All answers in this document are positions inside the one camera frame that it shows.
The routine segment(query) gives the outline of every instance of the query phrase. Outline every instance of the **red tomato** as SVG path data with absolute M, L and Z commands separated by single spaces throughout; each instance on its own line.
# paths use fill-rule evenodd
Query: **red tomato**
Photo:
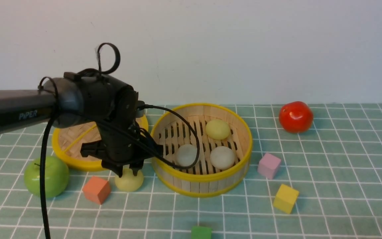
M 306 103 L 294 101 L 281 108 L 279 122 L 289 133 L 302 133 L 311 127 L 313 112 Z

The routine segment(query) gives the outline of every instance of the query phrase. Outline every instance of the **white wall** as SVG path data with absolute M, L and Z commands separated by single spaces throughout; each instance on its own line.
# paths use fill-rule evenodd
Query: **white wall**
M 0 0 L 0 89 L 97 67 L 102 42 L 147 103 L 382 102 L 382 0 Z

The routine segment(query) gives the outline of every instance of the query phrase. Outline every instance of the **pink cube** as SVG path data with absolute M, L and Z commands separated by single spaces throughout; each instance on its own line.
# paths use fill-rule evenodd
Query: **pink cube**
M 280 165 L 281 159 L 273 156 L 270 153 L 266 153 L 259 161 L 257 171 L 261 175 L 271 180 L 275 177 L 275 174 L 278 172 Z

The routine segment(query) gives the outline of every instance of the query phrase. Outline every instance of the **wooden block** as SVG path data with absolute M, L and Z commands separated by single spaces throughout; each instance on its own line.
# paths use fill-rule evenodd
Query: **wooden block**
M 273 206 L 285 213 L 290 214 L 293 210 L 294 204 L 297 201 L 299 191 L 293 189 L 285 184 L 281 184 L 275 199 L 273 201 Z
M 212 229 L 210 227 L 192 227 L 191 239 L 211 239 Z
M 281 159 L 266 153 L 259 161 L 257 171 L 268 179 L 273 179 L 278 172 L 281 165 Z
M 82 189 L 85 198 L 97 204 L 103 204 L 111 193 L 111 187 L 107 180 L 92 176 Z

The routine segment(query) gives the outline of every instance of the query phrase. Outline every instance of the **yellow bun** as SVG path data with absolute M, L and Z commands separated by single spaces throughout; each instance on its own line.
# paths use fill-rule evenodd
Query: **yellow bun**
M 223 140 L 228 138 L 231 133 L 229 124 L 223 120 L 213 119 L 206 125 L 206 133 L 209 137 L 216 140 Z
M 134 192 L 137 191 L 144 182 L 144 175 L 141 170 L 138 174 L 134 176 L 132 169 L 124 168 L 122 177 L 116 176 L 114 183 L 120 191 L 123 192 Z

